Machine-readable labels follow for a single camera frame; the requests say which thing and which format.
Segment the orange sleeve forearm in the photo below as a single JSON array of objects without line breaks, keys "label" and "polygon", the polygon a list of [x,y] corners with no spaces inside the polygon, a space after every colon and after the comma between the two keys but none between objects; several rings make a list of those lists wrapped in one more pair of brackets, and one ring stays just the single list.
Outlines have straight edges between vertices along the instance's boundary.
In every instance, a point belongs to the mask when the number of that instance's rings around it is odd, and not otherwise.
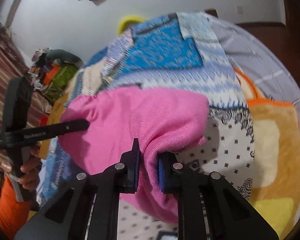
[{"label": "orange sleeve forearm", "polygon": [[5,178],[0,197],[0,231],[7,239],[14,239],[16,233],[27,222],[33,201],[18,202],[11,181]]}]

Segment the person left hand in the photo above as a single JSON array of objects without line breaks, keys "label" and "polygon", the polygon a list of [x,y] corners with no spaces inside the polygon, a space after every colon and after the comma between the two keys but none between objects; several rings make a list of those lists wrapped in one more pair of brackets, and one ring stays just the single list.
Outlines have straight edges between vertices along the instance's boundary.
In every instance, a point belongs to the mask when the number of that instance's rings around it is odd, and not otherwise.
[{"label": "person left hand", "polygon": [[28,161],[24,163],[20,170],[23,172],[23,176],[18,179],[18,183],[26,190],[33,191],[39,184],[39,171],[37,170],[39,165],[38,154],[40,151],[39,145],[31,147],[31,156]]}]

